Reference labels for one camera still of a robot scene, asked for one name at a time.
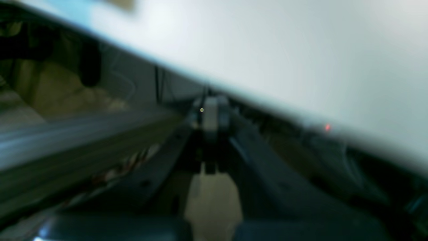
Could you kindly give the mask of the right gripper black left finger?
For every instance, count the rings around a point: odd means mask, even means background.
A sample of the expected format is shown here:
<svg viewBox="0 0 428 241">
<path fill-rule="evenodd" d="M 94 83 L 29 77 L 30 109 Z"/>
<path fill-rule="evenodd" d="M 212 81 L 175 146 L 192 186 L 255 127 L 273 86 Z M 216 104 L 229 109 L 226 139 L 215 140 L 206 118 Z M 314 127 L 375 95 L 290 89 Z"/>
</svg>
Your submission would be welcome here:
<svg viewBox="0 0 428 241">
<path fill-rule="evenodd" d="M 141 168 L 112 188 L 47 219 L 35 241 L 192 241 L 183 218 L 201 162 L 198 148 L 218 141 L 218 98 L 202 97 Z"/>
</svg>

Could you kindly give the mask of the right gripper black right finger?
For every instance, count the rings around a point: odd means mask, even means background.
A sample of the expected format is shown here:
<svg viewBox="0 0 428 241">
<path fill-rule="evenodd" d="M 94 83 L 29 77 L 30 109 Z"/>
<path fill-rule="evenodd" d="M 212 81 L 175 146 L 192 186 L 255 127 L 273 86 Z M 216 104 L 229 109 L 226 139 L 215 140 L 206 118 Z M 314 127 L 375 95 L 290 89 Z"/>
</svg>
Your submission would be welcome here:
<svg viewBox="0 0 428 241">
<path fill-rule="evenodd" d="M 234 241 L 390 241 L 373 216 L 331 197 L 301 177 L 229 105 L 217 98 L 225 162 L 243 221 Z"/>
</svg>

